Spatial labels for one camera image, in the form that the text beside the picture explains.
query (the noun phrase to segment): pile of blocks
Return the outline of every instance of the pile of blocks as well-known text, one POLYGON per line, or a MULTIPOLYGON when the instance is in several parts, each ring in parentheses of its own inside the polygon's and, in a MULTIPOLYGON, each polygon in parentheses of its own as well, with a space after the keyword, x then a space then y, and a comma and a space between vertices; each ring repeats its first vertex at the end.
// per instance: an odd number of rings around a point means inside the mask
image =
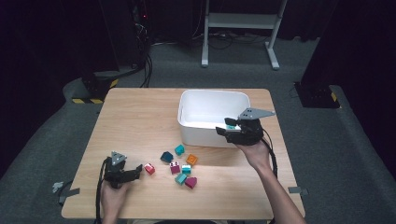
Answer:
MULTIPOLYGON (((181 156, 185 152, 185 149, 182 145, 179 145, 175 148, 175 153, 178 156, 181 156)), ((198 158, 190 154, 188 158, 186 159, 187 164, 182 164, 181 169, 180 169, 180 164, 178 161, 172 161, 174 159, 174 156, 172 153, 169 151, 165 151, 161 155, 161 161, 166 162, 169 164, 169 168, 171 171, 172 175, 177 175, 175 178, 175 181, 182 186, 183 184, 189 187, 190 189, 193 189, 195 185, 197 184, 197 177, 192 177, 190 176, 191 174, 191 167, 198 161, 198 158)), ((146 171, 152 175, 155 172, 155 168, 151 163, 147 163, 145 165, 146 171)))

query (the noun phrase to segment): white bin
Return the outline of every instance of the white bin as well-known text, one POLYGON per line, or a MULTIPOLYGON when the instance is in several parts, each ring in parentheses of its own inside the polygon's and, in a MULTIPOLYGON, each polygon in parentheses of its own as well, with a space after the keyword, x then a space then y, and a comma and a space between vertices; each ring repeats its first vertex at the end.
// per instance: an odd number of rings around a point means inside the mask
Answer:
POLYGON ((225 129, 225 118, 237 119, 248 107, 250 101, 242 92, 184 91, 177 115, 183 143, 199 147, 235 147, 216 133, 216 127, 225 129))

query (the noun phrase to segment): person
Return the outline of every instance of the person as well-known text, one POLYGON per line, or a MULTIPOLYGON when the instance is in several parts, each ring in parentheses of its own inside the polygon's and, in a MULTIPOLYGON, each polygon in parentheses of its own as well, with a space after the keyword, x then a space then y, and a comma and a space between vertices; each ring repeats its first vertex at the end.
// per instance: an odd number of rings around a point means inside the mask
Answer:
MULTIPOLYGON (((258 173, 273 209, 276 223, 306 223, 297 206, 272 171, 268 146, 262 141, 253 146, 236 146, 243 151, 247 162, 258 173)), ((113 189, 107 181, 104 181, 101 195, 101 204, 104 210, 103 224, 117 223, 129 187, 130 183, 122 185, 120 189, 113 189)))

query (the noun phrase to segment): orange block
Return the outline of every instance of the orange block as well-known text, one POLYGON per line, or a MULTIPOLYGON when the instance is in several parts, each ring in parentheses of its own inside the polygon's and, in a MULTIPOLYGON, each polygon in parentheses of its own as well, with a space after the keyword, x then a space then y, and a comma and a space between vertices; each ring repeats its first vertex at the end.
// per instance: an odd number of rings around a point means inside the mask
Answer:
POLYGON ((190 154, 189 157, 186 159, 186 162, 189 165, 194 165, 197 161, 198 161, 198 157, 196 157, 196 156, 194 156, 192 154, 190 154))

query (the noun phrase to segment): white metal frame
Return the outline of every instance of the white metal frame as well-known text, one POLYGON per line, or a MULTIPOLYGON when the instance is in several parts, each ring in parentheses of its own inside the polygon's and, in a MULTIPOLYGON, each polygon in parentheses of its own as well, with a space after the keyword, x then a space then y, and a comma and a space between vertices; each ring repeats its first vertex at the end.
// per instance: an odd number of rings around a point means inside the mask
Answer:
POLYGON ((205 9, 205 33, 204 44, 202 49, 202 67, 209 66, 209 49, 208 36, 209 27, 223 27, 223 28, 248 28, 248 29, 267 29, 273 30, 269 42, 265 42, 265 49, 271 61, 274 70, 279 69, 279 63, 274 52, 274 43, 276 35, 282 22, 283 12, 285 11, 288 0, 281 0, 280 9, 275 15, 263 14, 234 14, 234 13, 210 13, 209 0, 206 0, 205 9))

